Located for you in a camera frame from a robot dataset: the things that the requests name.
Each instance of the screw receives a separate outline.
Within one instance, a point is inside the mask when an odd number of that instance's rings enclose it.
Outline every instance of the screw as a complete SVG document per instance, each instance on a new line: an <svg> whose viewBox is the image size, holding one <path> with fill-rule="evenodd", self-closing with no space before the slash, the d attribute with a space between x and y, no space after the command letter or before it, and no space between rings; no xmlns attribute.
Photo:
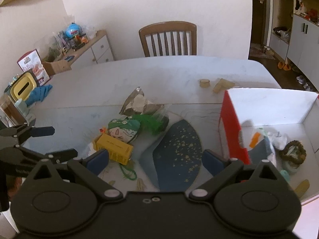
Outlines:
<svg viewBox="0 0 319 239"><path fill-rule="evenodd" d="M108 198L116 198L120 195L121 193L118 190L113 190L109 189L104 191L104 195L107 196Z"/></svg>
<svg viewBox="0 0 319 239"><path fill-rule="evenodd" d="M154 201L154 202L159 202L159 201L160 201L160 198L159 198L159 197L152 197L152 201Z"/></svg>
<svg viewBox="0 0 319 239"><path fill-rule="evenodd" d="M143 203L150 204L152 201L150 199L143 199Z"/></svg>
<svg viewBox="0 0 319 239"><path fill-rule="evenodd" d="M208 192L206 190L203 189L196 189L192 191L193 196L197 197L197 198L202 198L208 195Z"/></svg>

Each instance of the orange slipper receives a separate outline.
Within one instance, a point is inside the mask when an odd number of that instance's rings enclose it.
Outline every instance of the orange slipper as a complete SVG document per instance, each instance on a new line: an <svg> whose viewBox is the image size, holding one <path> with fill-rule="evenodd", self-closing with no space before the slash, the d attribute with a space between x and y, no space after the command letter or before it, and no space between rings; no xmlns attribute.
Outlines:
<svg viewBox="0 0 319 239"><path fill-rule="evenodd" d="M285 66L284 62L279 62L278 63L278 68L282 69Z"/></svg>
<svg viewBox="0 0 319 239"><path fill-rule="evenodd" d="M284 66L284 70L285 71L290 71L291 70L291 66L290 65L285 65Z"/></svg>

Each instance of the glass of brown liquid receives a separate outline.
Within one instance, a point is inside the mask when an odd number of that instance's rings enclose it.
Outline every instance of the glass of brown liquid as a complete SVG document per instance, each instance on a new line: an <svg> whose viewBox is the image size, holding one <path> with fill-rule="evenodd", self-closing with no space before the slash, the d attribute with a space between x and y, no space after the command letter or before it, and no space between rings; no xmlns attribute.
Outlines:
<svg viewBox="0 0 319 239"><path fill-rule="evenodd" d="M22 113L15 107L13 100L7 94L0 97L0 109L15 125L21 125L26 122Z"/></svg>

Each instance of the open box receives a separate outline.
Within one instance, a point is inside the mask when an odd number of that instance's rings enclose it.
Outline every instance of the open box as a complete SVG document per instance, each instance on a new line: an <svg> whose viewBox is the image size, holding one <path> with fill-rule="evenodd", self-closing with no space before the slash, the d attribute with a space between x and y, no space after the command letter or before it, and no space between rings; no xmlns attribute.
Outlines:
<svg viewBox="0 0 319 239"><path fill-rule="evenodd" d="M259 127L266 132L286 134L298 140L307 157L297 173L290 175L292 188L308 179L310 187L301 197L302 205L319 198L319 100L315 92L233 88L225 91L219 122L224 157L235 157L250 164L249 143ZM281 160L277 158L277 169Z"/></svg>

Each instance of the yellow box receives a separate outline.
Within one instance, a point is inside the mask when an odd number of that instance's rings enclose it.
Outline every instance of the yellow box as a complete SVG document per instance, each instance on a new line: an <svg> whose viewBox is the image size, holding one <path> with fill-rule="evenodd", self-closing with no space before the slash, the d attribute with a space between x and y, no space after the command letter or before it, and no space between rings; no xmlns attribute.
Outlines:
<svg viewBox="0 0 319 239"><path fill-rule="evenodd" d="M94 139L93 148L96 151L104 148L108 151L111 160L127 165L134 147L107 134L101 134Z"/></svg>

